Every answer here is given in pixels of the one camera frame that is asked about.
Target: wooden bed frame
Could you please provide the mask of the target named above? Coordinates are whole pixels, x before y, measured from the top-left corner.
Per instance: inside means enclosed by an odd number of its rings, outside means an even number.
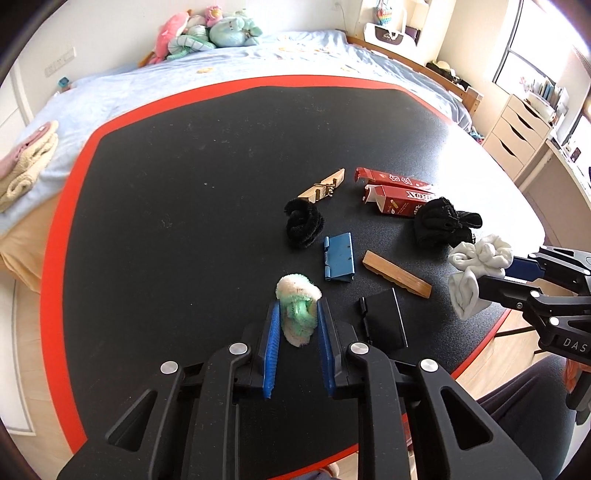
[[[399,61],[400,63],[404,63],[407,67],[410,67],[415,72],[422,73],[423,75],[426,75],[432,80],[435,80],[443,88],[445,88],[449,92],[452,92],[454,95],[462,99],[462,104],[466,107],[466,110],[468,110],[470,116],[474,115],[474,112],[476,112],[478,105],[480,105],[480,102],[482,101],[482,94],[474,90],[472,87],[468,87],[468,90],[463,90],[455,83],[450,82],[447,78],[442,77],[438,73],[435,73],[427,67],[419,63],[416,63],[415,61],[412,61],[406,57],[403,57],[402,55],[394,53],[393,51],[386,50],[385,48],[378,47],[377,45],[373,45],[366,41],[360,40],[359,38],[347,36],[347,41],[351,44],[367,48],[367,50],[374,50],[380,52],[386,55],[389,59],[393,59]]]

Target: stuffed animal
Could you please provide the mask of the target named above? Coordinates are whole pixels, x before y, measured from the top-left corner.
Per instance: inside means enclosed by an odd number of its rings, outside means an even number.
[[[189,28],[196,27],[198,25],[207,25],[207,20],[205,20],[205,17],[193,14],[193,10],[188,10],[187,13],[189,13],[189,21],[187,22],[187,26],[185,27],[183,33],[189,33]]]
[[[258,45],[262,30],[254,20],[239,10],[233,17],[224,17],[209,31],[210,40],[218,47],[250,47]]]
[[[212,28],[222,19],[222,7],[213,5],[205,9],[205,20],[208,28]]]
[[[168,42],[173,38],[178,37],[183,32],[187,27],[188,21],[188,12],[180,12],[170,17],[170,19],[160,27],[160,32],[156,38],[156,45],[154,46],[153,51],[151,51],[149,55],[139,63],[139,66],[143,67],[146,64],[152,65],[166,59],[170,54],[168,50]]]
[[[174,37],[168,42],[170,55],[167,60],[176,60],[194,51],[212,50],[216,46],[209,41],[207,28],[203,25],[195,25],[189,28],[186,34]]]
[[[281,305],[281,328],[289,343],[302,346],[310,343],[310,337],[318,325],[316,303],[322,292],[307,277],[292,273],[281,277],[275,289]]]

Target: window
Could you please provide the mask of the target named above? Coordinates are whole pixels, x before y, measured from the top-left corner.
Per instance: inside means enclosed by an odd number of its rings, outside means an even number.
[[[507,93],[524,91],[523,84],[553,84],[564,72],[570,42],[559,24],[532,0],[519,0],[509,43],[493,81]]]
[[[589,168],[591,167],[591,122],[581,112],[579,119],[576,121],[573,131],[570,134],[570,145],[580,150],[580,155],[576,160],[575,165],[578,166],[581,173],[585,176],[588,182],[591,183],[589,178]]]

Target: red cardboard box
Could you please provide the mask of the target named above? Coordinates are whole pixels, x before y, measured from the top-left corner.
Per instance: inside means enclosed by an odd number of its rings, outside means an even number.
[[[355,181],[359,179],[367,179],[370,185],[386,185],[389,187],[418,190],[419,192],[432,192],[434,189],[433,185],[428,184],[426,181],[363,167],[357,167],[355,170]]]
[[[387,185],[366,185],[363,202],[375,202],[382,213],[414,217],[420,207],[437,195],[419,190],[402,189]]]

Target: red table edge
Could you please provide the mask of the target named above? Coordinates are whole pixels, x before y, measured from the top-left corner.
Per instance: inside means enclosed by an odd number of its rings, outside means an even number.
[[[257,77],[231,82],[217,83],[199,87],[193,90],[187,90],[175,95],[162,98],[147,105],[140,106],[135,110],[124,113],[123,115],[110,120],[101,125],[86,141],[82,148],[66,185],[61,194],[47,241],[46,254],[43,262],[43,275],[41,278],[41,348],[43,351],[43,362],[45,366],[47,383],[49,386],[51,399],[56,410],[57,418],[66,437],[66,441],[73,453],[76,453],[85,443],[87,437],[80,421],[72,386],[70,384],[70,375],[67,367],[66,345],[63,329],[63,281],[64,267],[66,263],[67,244],[72,228],[74,211],[82,184],[86,176],[88,167],[99,141],[108,133],[113,132],[126,125],[138,122],[158,113],[166,112],[180,106],[190,103],[209,100],[223,95],[240,92],[256,87],[349,87],[364,88],[374,90],[399,90],[423,105],[425,108],[436,114],[439,118],[450,125],[454,123],[439,110],[433,108],[424,100],[417,97],[412,92],[399,85],[391,83],[377,82],[375,80],[365,80],[352,77],[338,76],[318,76],[318,75],[284,75],[271,77]],[[457,378],[484,347],[494,337],[496,331],[505,321],[508,312],[505,312],[498,320],[497,324],[484,338],[480,345],[468,356],[468,358],[455,370],[454,378]],[[329,463],[340,460],[358,449],[357,445],[323,460],[314,465],[310,465],[297,472],[275,477],[274,480],[288,479],[297,475],[313,471]]]

